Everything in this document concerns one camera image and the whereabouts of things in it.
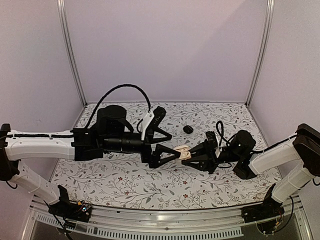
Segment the white round earbud case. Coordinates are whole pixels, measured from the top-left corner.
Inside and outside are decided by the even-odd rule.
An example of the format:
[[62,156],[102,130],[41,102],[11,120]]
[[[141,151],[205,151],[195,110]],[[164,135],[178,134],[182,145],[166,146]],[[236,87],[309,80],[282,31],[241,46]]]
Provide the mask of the white round earbud case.
[[180,152],[180,157],[177,158],[178,160],[187,160],[190,159],[191,156],[191,148],[187,145],[180,145],[174,148],[175,151]]

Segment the black earbud charging case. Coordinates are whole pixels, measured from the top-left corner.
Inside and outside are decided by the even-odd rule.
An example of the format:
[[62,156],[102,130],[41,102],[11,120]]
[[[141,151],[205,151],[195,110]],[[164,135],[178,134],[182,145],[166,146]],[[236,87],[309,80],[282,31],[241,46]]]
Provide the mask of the black earbud charging case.
[[190,125],[186,125],[183,127],[183,131],[186,134],[192,134],[194,132],[194,129]]

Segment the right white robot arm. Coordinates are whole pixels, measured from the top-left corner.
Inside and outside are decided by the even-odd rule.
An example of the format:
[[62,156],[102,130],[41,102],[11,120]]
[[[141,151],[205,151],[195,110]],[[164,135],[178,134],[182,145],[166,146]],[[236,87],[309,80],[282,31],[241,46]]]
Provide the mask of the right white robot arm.
[[207,139],[192,149],[183,149],[181,163],[212,174],[218,165],[235,163],[233,172],[242,180],[249,180],[261,173],[291,161],[298,161],[287,176],[271,186],[258,213],[269,218],[289,196],[320,175],[320,133],[302,123],[296,132],[264,150],[254,150],[256,141],[246,130],[234,134],[221,147],[213,131]]

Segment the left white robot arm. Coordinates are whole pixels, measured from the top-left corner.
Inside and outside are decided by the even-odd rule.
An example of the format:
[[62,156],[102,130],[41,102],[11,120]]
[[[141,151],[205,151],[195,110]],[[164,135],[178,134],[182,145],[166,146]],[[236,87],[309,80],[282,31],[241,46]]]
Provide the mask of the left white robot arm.
[[57,133],[24,133],[4,123],[0,128],[0,179],[20,185],[54,206],[63,217],[70,217],[75,210],[68,191],[44,180],[19,161],[43,158],[90,161],[101,159],[107,153],[138,153],[142,163],[156,169],[181,155],[161,145],[172,138],[159,128],[165,115],[166,110],[160,106],[148,111],[139,132],[134,131],[126,119],[126,109],[120,105],[97,110],[92,126]]

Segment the floral tablecloth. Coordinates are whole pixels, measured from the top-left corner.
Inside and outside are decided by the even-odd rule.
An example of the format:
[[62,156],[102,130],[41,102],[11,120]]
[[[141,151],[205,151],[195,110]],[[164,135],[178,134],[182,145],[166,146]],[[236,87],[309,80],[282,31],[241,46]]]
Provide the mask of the floral tablecloth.
[[[206,132],[215,130],[217,121],[223,122],[226,138],[246,130],[256,140],[257,150],[266,146],[244,104],[162,102],[160,106],[166,110],[160,128],[172,135],[172,139],[165,142],[169,148],[200,144]],[[193,133],[183,131],[186,125],[193,128]],[[259,202],[280,178],[277,168],[242,180],[228,164],[208,174],[184,166],[178,160],[151,169],[141,162],[139,154],[110,153],[91,161],[61,159],[51,181],[65,187],[74,201],[120,208],[175,210]]]

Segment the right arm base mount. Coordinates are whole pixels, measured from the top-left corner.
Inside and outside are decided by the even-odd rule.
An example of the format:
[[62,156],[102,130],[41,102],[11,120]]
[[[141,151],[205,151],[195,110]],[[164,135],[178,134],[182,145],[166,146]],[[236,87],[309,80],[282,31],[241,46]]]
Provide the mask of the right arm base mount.
[[285,213],[283,204],[272,198],[272,191],[275,185],[276,184],[274,183],[268,189],[262,203],[241,208],[241,217],[244,219],[245,223],[273,218]]

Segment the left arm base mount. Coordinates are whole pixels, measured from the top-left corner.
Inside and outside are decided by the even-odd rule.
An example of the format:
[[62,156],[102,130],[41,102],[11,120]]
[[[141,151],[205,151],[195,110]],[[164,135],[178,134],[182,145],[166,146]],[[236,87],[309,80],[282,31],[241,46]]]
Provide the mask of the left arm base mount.
[[58,202],[50,204],[48,212],[52,215],[88,223],[92,215],[92,204],[81,200],[74,203],[69,199],[69,194],[66,188],[61,185],[57,186],[59,189]]

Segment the front aluminium rail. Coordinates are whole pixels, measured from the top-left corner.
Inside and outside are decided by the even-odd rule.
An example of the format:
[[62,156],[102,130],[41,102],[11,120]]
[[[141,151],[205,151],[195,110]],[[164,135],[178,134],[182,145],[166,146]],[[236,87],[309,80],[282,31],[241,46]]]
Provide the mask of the front aluminium rail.
[[245,222],[241,206],[196,210],[139,210],[95,205],[88,222],[62,228],[39,198],[31,201],[24,240],[312,240],[300,198],[283,204],[279,232],[259,231]]

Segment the right aluminium frame post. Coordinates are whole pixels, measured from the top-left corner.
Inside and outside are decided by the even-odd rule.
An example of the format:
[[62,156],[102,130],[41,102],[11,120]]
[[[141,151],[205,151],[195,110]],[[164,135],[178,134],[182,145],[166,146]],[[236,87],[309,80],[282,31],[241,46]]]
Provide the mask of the right aluminium frame post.
[[267,1],[260,47],[259,47],[258,56],[257,56],[256,64],[254,67],[254,71],[253,71],[251,84],[249,87],[249,92],[248,92],[246,102],[245,102],[245,105],[248,108],[250,108],[252,105],[253,98],[254,98],[254,95],[256,92],[256,88],[258,86],[258,81],[260,78],[261,70],[263,67],[263,62],[264,62],[265,54],[266,54],[267,47],[268,47],[268,41],[269,41],[269,37],[270,37],[270,31],[272,28],[274,6],[275,6],[274,0]]

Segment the aluminium frame post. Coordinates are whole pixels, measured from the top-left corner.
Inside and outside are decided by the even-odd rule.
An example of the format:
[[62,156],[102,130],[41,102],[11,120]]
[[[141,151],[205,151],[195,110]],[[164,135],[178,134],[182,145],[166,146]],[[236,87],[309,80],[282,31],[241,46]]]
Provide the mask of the aluminium frame post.
[[59,21],[62,31],[62,37],[66,49],[66,55],[68,58],[71,74],[73,77],[73,81],[75,84],[75,88],[79,97],[79,100],[83,107],[86,107],[88,105],[84,88],[81,83],[81,78],[79,75],[79,70],[76,62],[76,57],[74,54],[74,49],[72,46],[72,39],[70,35],[69,25],[68,25],[68,18],[67,18],[67,11],[66,11],[66,5],[64,0],[57,0],[57,10],[59,15]]
[[265,54],[266,54],[267,47],[268,47],[268,41],[269,41],[269,37],[270,37],[270,31],[272,28],[274,6],[275,6],[274,0],[267,1],[260,47],[259,47],[258,56],[257,56],[256,64],[254,67],[254,71],[253,71],[251,84],[249,87],[249,92],[248,92],[246,102],[245,102],[245,105],[248,108],[250,108],[252,105],[253,98],[254,98],[254,95],[256,92],[256,88],[258,86],[258,81],[260,78],[261,70],[263,67],[263,62],[264,62]]

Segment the left aluminium frame post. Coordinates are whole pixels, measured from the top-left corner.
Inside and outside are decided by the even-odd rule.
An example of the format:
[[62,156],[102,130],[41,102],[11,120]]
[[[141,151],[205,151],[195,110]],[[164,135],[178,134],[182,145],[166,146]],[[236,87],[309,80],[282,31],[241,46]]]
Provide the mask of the left aluminium frame post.
[[69,25],[68,25],[68,18],[67,18],[67,11],[66,11],[66,5],[64,0],[57,0],[57,10],[59,15],[59,21],[62,31],[62,37],[66,49],[66,55],[68,58],[71,74],[73,77],[73,81],[75,84],[75,88],[79,97],[79,100],[83,107],[86,107],[88,105],[84,88],[81,83],[81,78],[79,75],[79,70],[76,62],[76,57],[74,54],[74,49],[72,46],[72,39],[70,35]]

